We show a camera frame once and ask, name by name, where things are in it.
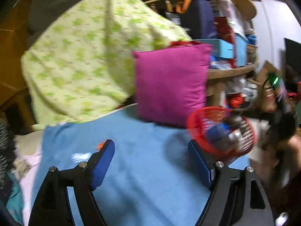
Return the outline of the clear plastic storage box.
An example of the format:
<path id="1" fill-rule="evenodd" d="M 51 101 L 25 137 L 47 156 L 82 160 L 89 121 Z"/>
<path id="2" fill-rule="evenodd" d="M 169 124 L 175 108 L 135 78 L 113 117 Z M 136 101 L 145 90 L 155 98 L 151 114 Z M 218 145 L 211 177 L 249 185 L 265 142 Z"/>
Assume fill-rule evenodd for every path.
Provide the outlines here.
<path id="1" fill-rule="evenodd" d="M 218 8 L 223 17 L 227 18 L 234 33 L 244 36 L 243 17 L 232 0 L 218 0 Z"/>

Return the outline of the wooden bench table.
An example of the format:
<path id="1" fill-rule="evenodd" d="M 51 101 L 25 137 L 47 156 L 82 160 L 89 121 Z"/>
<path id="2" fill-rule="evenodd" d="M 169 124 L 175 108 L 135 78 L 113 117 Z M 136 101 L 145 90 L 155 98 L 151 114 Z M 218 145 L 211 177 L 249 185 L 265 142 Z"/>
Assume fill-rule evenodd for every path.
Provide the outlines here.
<path id="1" fill-rule="evenodd" d="M 254 71 L 254 67 L 254 64 L 252 64 L 228 70 L 208 69 L 206 82 L 206 106 L 219 106 L 220 93 L 225 90 L 226 82 L 236 76 L 247 75 Z"/>

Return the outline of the orange wrapper bundle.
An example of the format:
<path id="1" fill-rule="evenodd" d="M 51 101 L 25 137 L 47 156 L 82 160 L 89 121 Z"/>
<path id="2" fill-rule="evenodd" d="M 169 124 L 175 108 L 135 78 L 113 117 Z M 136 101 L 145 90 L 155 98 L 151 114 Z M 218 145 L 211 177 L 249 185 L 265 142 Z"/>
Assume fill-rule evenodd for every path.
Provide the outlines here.
<path id="1" fill-rule="evenodd" d="M 104 146 L 105 142 L 102 142 L 100 143 L 98 146 L 97 146 L 97 149 L 100 150 L 103 146 Z"/>

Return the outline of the light blue fashion box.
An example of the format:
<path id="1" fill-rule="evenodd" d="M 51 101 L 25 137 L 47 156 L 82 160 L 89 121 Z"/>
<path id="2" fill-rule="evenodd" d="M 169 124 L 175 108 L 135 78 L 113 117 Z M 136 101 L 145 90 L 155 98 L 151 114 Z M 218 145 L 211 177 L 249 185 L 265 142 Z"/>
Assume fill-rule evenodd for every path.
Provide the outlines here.
<path id="1" fill-rule="evenodd" d="M 234 59 L 234 45 L 222 39 L 197 39 L 200 43 L 212 45 L 212 55 L 224 59 Z"/>

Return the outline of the green clover quilt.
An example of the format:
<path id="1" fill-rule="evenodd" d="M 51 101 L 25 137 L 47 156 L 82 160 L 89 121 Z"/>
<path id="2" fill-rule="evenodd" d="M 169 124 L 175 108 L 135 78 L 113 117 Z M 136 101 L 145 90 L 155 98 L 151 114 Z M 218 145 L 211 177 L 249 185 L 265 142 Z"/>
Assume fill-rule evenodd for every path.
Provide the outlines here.
<path id="1" fill-rule="evenodd" d="M 142 0 L 82 0 L 23 54 L 34 117 L 47 126 L 88 122 L 135 92 L 132 51 L 166 48 L 190 36 Z"/>

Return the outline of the open cardboard carton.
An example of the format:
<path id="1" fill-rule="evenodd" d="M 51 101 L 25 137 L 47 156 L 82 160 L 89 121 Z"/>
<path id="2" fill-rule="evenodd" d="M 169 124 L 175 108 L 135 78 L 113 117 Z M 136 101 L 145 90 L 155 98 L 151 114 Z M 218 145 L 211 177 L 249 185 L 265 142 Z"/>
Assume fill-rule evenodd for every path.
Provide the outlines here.
<path id="1" fill-rule="evenodd" d="M 268 60 L 265 60 L 263 66 L 260 68 L 255 78 L 258 89 L 263 86 L 263 83 L 268 77 L 268 73 L 277 73 L 278 75 L 281 74 L 281 72 L 276 67 L 274 67 L 272 63 L 270 63 Z"/>

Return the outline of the black white dotted cloth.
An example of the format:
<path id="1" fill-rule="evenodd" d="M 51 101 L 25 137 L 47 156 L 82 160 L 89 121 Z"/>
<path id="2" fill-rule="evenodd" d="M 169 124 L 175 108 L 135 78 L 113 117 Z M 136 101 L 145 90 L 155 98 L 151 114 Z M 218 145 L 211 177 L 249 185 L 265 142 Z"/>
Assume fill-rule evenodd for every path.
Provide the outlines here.
<path id="1" fill-rule="evenodd" d="M 5 175 L 13 167 L 16 159 L 14 134 L 1 118 L 1 189 L 5 186 Z"/>

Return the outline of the navy blue bag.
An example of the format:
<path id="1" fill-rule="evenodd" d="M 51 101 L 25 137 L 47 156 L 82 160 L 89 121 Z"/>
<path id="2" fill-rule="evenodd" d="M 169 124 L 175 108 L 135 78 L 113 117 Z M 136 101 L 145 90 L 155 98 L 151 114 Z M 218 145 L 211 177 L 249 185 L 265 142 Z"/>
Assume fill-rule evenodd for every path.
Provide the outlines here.
<path id="1" fill-rule="evenodd" d="M 192 39 L 217 37 L 214 13 L 207 0 L 184 0 L 177 7 L 181 26 L 189 30 Z"/>

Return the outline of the magenta pillow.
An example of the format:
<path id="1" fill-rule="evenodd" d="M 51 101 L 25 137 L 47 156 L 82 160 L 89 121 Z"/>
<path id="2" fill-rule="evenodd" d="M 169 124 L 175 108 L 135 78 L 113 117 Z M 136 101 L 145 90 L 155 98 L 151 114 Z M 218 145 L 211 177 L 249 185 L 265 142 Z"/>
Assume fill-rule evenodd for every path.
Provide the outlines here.
<path id="1" fill-rule="evenodd" d="M 203 43 L 133 51 L 139 116 L 147 121 L 184 127 L 190 113 L 206 104 L 211 51 L 211 45 Z"/>

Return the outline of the red mesh basket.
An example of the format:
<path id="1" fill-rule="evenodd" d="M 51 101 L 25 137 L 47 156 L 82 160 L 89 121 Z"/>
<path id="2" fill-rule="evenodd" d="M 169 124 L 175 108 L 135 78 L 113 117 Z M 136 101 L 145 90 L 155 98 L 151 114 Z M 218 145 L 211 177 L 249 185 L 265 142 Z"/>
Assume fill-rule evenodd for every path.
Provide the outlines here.
<path id="1" fill-rule="evenodd" d="M 256 132 L 247 118 L 222 107 L 193 111 L 186 127 L 205 152 L 228 165 L 249 153 L 256 143 Z"/>

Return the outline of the dark red gift box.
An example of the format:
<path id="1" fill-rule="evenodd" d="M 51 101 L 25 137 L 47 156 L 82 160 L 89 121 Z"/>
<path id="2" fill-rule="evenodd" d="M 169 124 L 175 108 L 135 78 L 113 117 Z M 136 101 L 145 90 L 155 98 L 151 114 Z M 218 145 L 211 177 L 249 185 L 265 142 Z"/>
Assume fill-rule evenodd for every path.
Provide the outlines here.
<path id="1" fill-rule="evenodd" d="M 217 38 L 228 43 L 235 44 L 235 33 L 229 26 L 226 17 L 215 17 L 215 25 L 217 29 Z"/>

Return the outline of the light blue storage bin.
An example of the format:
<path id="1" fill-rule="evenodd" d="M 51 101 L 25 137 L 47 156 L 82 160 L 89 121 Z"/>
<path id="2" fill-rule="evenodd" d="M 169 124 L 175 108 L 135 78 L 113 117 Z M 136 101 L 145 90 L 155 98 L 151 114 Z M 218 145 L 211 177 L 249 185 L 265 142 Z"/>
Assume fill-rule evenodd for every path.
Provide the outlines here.
<path id="1" fill-rule="evenodd" d="M 247 64 L 247 40 L 238 33 L 234 35 L 236 66 L 244 67 Z"/>

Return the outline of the orange wooden cabinet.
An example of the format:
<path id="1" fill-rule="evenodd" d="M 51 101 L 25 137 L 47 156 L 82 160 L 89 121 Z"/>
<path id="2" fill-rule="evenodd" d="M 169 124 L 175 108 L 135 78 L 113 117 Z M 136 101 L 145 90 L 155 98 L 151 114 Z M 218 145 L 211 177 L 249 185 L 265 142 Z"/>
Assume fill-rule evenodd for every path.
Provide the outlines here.
<path id="1" fill-rule="evenodd" d="M 31 129 L 33 116 L 26 104 L 27 85 L 21 57 L 27 50 L 27 24 L 33 0 L 18 0 L 1 21 L 1 112 L 16 104 L 24 126 Z"/>

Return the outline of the teal jacket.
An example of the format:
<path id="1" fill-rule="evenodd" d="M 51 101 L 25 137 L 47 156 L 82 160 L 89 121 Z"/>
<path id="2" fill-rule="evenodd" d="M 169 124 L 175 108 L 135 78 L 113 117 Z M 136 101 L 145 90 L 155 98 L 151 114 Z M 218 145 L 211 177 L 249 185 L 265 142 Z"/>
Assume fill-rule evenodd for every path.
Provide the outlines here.
<path id="1" fill-rule="evenodd" d="M 12 182 L 12 192 L 7 202 L 7 209 L 12 217 L 20 224 L 24 225 L 22 210 L 24 208 L 24 200 L 22 190 L 15 175 L 7 172 L 9 181 Z"/>

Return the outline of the light blue tissue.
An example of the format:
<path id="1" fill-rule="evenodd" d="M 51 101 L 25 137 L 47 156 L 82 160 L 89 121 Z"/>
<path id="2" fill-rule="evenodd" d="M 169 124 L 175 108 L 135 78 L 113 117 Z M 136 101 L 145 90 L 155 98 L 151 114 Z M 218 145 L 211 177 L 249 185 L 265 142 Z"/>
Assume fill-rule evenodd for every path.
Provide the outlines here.
<path id="1" fill-rule="evenodd" d="M 87 162 L 91 155 L 91 153 L 74 153 L 72 154 L 71 159 L 74 163 Z"/>

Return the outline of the blue white small box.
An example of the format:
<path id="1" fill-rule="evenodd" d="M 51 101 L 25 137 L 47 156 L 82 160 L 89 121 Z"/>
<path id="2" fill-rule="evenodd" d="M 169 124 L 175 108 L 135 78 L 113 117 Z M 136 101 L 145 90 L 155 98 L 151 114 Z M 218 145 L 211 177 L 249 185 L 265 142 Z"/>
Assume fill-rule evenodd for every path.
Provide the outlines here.
<path id="1" fill-rule="evenodd" d="M 216 142 L 227 142 L 229 134 L 230 127 L 223 122 L 219 122 L 207 129 L 204 136 L 209 143 L 213 144 Z"/>

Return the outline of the blue fleece blanket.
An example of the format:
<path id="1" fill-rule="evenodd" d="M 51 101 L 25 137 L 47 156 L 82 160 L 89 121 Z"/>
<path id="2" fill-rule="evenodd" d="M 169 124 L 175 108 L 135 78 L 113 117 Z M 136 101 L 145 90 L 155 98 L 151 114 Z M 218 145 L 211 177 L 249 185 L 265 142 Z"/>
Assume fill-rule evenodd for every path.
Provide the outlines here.
<path id="1" fill-rule="evenodd" d="M 140 120 L 130 106 L 83 124 L 46 127 L 32 189 L 48 169 L 74 168 L 72 156 L 110 139 L 115 153 L 94 197 L 108 225 L 195 225 L 209 196 L 191 163 L 187 130 Z"/>

